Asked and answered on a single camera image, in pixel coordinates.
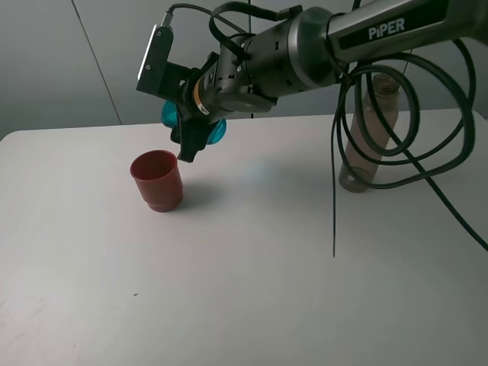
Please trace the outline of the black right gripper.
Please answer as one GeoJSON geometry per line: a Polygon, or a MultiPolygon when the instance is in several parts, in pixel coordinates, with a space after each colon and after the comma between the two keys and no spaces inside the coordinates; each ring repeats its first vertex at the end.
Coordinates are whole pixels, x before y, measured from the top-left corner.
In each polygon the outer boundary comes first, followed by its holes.
{"type": "Polygon", "coordinates": [[[208,122],[235,113],[270,111],[277,98],[264,95],[249,78],[244,62],[230,51],[212,52],[204,66],[179,78],[178,122],[171,141],[180,146],[178,160],[193,162],[210,135],[208,122]]]}

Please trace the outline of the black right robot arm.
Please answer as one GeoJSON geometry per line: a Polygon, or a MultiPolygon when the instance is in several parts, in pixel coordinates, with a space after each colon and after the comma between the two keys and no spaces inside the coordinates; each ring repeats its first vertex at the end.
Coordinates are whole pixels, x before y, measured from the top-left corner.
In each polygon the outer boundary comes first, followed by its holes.
{"type": "Polygon", "coordinates": [[[185,86],[172,138],[192,162],[226,116],[270,111],[279,98],[334,84],[349,63],[470,37],[487,41],[485,1],[375,1],[346,14],[227,2],[210,14],[220,54],[185,86]]]}

